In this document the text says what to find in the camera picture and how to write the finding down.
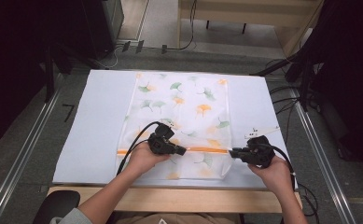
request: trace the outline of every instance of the wooden desk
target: wooden desk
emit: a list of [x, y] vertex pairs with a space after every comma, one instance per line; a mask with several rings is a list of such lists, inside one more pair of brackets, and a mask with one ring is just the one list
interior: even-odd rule
[[[193, 0], [178, 0], [178, 47], [181, 19], [189, 19]], [[315, 25], [324, 0], [198, 0], [195, 20], [273, 25], [286, 56]]]
[[[80, 203], [85, 202], [101, 188], [53, 187], [79, 192]], [[300, 195], [295, 193], [300, 205]], [[273, 193], [242, 189], [160, 189], [131, 188], [117, 207], [117, 211], [165, 213], [281, 213], [280, 203]]]

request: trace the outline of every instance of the gray floor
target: gray floor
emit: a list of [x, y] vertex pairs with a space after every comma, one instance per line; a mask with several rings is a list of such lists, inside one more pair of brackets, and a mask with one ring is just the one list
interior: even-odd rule
[[[155, 8], [155, 5], [153, 4], [155, 1], [158, 0], [151, 0], [150, 9]], [[150, 15], [149, 13], [153, 16], [152, 11], [148, 11], [147, 16]], [[166, 26], [163, 22], [151, 21], [148, 18], [144, 24], [142, 37], [146, 35], [146, 44], [155, 45], [154, 47], [157, 47], [157, 44], [161, 46], [166, 42], [163, 40], [155, 43], [152, 38], [148, 38], [148, 33], [144, 34], [144, 32], [147, 32], [147, 27], [152, 26], [154, 23]], [[204, 21], [197, 22], [196, 24], [198, 23], [201, 23], [200, 26], [205, 26]], [[275, 38], [270, 35], [270, 33], [272, 33], [270, 27], [255, 25], [247, 26], [247, 28], [251, 29], [256, 27], [255, 31], [246, 32], [247, 34], [251, 33], [256, 36], [250, 37], [251, 42], [248, 42], [247, 44], [243, 41], [244, 38], [247, 38], [245, 36], [243, 36], [243, 38], [238, 36], [234, 38], [223, 36], [224, 30], [236, 34], [239, 30], [239, 26], [241, 30], [242, 25], [239, 24], [221, 25], [220, 23], [213, 23], [209, 31], [205, 31], [205, 27], [201, 27], [202, 29], [200, 29], [200, 31], [204, 32], [204, 34], [202, 34], [203, 36], [196, 35], [197, 37], [195, 40], [197, 42], [197, 47], [195, 50], [181, 52], [172, 51], [166, 54], [161, 54], [159, 50], [143, 50], [143, 52], [139, 54], [135, 54], [131, 50], [124, 53], [118, 52], [119, 61], [114, 69], [248, 74], [262, 70], [272, 59], [284, 57], [282, 56], [278, 44], [276, 44]], [[188, 29], [188, 22], [186, 25], [183, 24], [183, 27], [183, 29]], [[212, 40], [212, 42], [206, 44], [206, 42], [204, 42], [205, 38]], [[243, 42], [239, 43], [240, 46], [247, 45], [245, 49], [244, 47], [237, 47], [238, 38]], [[224, 39], [231, 42], [231, 44], [227, 45], [224, 43]], [[188, 37], [183, 35], [182, 40], [187, 42]], [[108, 58], [105, 62], [113, 63], [114, 61], [114, 58]], [[71, 118], [67, 122], [64, 122], [69, 108], [62, 106], [62, 104], [78, 104], [78, 99], [83, 92], [88, 73], [89, 68], [83, 64], [77, 63], [72, 75], [66, 76], [59, 100], [49, 117], [46, 128], [41, 133], [35, 145], [35, 149], [21, 175], [17, 187], [7, 203], [4, 213], [0, 218], [0, 223], [32, 222], [38, 206], [42, 203], [46, 196], [47, 189], [51, 185], [50, 181], [54, 173], [56, 161], [76, 113], [76, 110], [74, 110]], [[286, 85], [281, 76], [282, 71], [276, 71], [275, 74], [277, 75], [274, 77], [268, 77], [268, 86], [270, 89]], [[276, 100], [286, 97], [289, 97], [289, 92], [281, 91], [274, 94], [272, 98], [273, 100]], [[4, 138], [0, 141], [0, 186], [32, 128], [35, 119], [43, 106], [44, 98], [45, 90], [42, 90], [18, 116]], [[320, 137], [330, 164], [350, 203], [356, 218], [356, 223], [363, 223], [363, 163], [359, 161], [346, 162], [340, 159], [337, 154], [335, 141], [331, 138], [331, 134], [328, 132], [328, 128], [320, 115], [310, 109], [309, 116], [314, 123], [314, 127]], [[288, 112], [281, 113], [278, 116], [278, 119], [282, 131], [284, 131], [286, 129]], [[328, 186], [318, 168], [305, 131], [301, 126], [300, 118], [295, 110], [290, 117], [287, 148], [291, 161], [295, 166], [298, 180], [311, 189], [317, 197], [319, 203], [318, 214], [321, 223], [342, 223], [328, 191]], [[302, 201], [305, 212], [311, 213], [308, 204], [304, 200]], [[245, 216], [246, 223], [278, 223], [279, 220], [279, 215], [248, 214]], [[314, 223], [314, 218], [309, 217], [309, 221]]]

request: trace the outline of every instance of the person's right arm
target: person's right arm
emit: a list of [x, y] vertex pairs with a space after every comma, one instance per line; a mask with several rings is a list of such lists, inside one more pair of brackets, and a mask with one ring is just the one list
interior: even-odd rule
[[260, 169], [251, 164], [248, 164], [248, 167], [254, 174], [262, 178], [265, 186], [276, 195], [286, 224], [307, 223], [292, 189], [291, 176], [286, 161], [275, 156], [268, 168]]

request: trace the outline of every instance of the forearm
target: forearm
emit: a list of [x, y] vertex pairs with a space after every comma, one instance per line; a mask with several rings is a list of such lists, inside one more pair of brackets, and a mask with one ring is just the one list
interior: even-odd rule
[[286, 224], [303, 224], [307, 223], [300, 204], [293, 191], [282, 192], [276, 195], [283, 211], [283, 219]]
[[80, 205], [78, 209], [93, 224], [106, 223], [120, 199], [138, 176], [138, 173], [125, 170]]

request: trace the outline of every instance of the person's left hand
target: person's left hand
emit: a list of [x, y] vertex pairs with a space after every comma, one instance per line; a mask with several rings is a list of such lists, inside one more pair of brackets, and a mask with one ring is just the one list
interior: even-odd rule
[[170, 155], [156, 155], [149, 148], [148, 143], [140, 143], [134, 148], [129, 163], [124, 171], [142, 175], [152, 169], [156, 163], [167, 161]]

